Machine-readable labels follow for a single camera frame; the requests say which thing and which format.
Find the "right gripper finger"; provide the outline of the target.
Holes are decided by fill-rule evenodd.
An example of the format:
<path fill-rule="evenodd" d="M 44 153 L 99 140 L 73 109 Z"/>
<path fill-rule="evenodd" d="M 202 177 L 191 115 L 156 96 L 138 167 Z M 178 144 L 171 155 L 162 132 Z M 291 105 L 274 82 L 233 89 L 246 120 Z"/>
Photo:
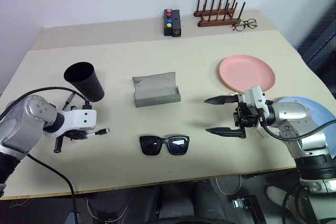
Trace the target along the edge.
<path fill-rule="evenodd" d="M 229 127 L 214 127 L 214 128 L 205 129 L 205 130 L 209 133 L 223 136 L 223 137 L 237 137 L 241 139 L 246 138 L 246 132 L 244 128 L 232 130 Z"/>
<path fill-rule="evenodd" d="M 235 95 L 219 95 L 217 97 L 204 100 L 205 103 L 213 105 L 222 105 L 227 103 L 242 103 L 244 101 L 241 94 Z"/>

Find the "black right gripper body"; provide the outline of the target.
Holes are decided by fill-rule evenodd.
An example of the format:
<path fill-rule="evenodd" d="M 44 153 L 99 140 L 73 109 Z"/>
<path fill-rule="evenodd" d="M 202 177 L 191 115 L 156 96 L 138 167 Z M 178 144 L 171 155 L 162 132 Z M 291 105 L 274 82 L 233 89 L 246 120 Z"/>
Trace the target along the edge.
<path fill-rule="evenodd" d="M 236 127 L 256 127 L 258 124 L 258 115 L 250 112 L 246 103 L 239 102 L 235 112 L 233 113 L 234 123 Z"/>

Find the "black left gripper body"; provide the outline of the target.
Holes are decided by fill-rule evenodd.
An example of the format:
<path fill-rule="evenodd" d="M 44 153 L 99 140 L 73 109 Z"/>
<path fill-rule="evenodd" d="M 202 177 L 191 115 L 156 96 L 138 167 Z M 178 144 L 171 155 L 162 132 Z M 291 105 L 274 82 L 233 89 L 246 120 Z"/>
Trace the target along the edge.
<path fill-rule="evenodd" d="M 69 130 L 63 134 L 64 137 L 67 137 L 71 140 L 85 140 L 87 139 L 87 134 L 85 131 L 80 130 Z"/>

